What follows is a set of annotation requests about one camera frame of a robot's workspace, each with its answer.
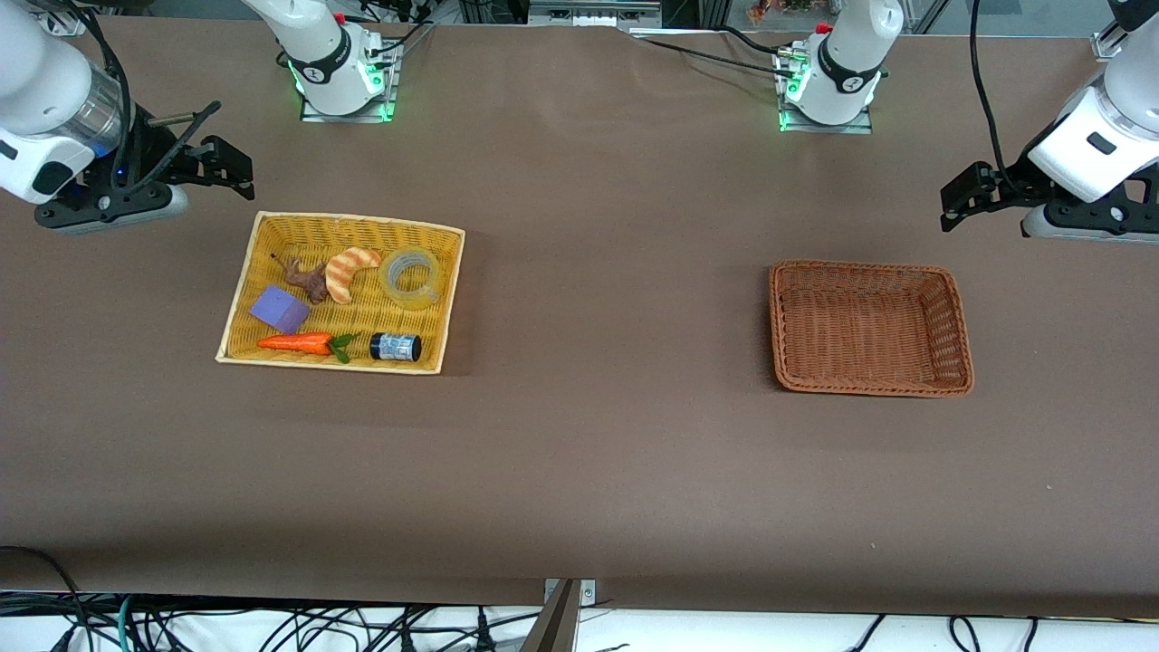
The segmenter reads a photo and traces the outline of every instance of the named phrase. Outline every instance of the brown table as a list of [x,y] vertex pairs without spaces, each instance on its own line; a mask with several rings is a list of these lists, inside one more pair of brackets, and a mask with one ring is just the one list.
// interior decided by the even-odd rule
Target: brown table
[[[1159,614],[1159,249],[939,230],[990,157],[964,38],[902,38],[876,132],[826,137],[779,133],[760,73],[612,29],[438,28],[372,127],[300,124],[261,23],[107,23],[155,113],[224,102],[205,133],[258,198],[68,237],[0,197],[0,539],[82,588]],[[1009,159],[1094,69],[1084,41],[983,51]],[[213,362],[257,208],[467,229],[445,373]],[[975,393],[780,390],[785,257],[952,269]]]

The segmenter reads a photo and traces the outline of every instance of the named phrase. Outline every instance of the toy carrot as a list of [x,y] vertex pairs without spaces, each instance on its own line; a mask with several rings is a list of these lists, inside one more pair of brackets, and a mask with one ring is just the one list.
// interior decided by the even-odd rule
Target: toy carrot
[[334,356],[338,362],[345,365],[350,362],[345,347],[355,339],[353,336],[341,336],[335,338],[329,334],[298,334],[297,336],[272,336],[257,342],[257,346],[264,350],[293,351],[298,353],[309,353],[314,356]]

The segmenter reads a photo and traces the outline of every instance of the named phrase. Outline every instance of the brown toy dinosaur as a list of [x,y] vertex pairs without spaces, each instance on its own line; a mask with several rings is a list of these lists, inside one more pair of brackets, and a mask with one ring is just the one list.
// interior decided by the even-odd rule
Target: brown toy dinosaur
[[326,288],[325,259],[318,263],[318,266],[313,271],[302,271],[298,269],[298,265],[301,264],[300,257],[292,258],[289,263],[283,262],[277,254],[270,254],[270,257],[278,261],[278,264],[285,270],[286,283],[306,290],[309,302],[320,303],[326,300],[326,296],[330,295],[329,290]]

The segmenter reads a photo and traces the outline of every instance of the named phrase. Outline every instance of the teal cable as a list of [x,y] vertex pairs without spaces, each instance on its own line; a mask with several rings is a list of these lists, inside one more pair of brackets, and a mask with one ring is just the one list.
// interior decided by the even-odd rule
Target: teal cable
[[117,614],[117,638],[121,640],[121,652],[129,652],[129,639],[125,637],[125,621],[129,618],[129,600],[131,595],[125,596],[125,601],[121,603],[121,611]]

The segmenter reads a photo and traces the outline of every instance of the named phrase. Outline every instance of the purple cube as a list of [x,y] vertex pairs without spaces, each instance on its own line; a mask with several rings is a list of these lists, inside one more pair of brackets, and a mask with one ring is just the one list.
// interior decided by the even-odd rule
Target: purple cube
[[309,315],[309,306],[282,287],[270,285],[257,296],[249,313],[286,336],[292,336],[301,329],[301,322]]

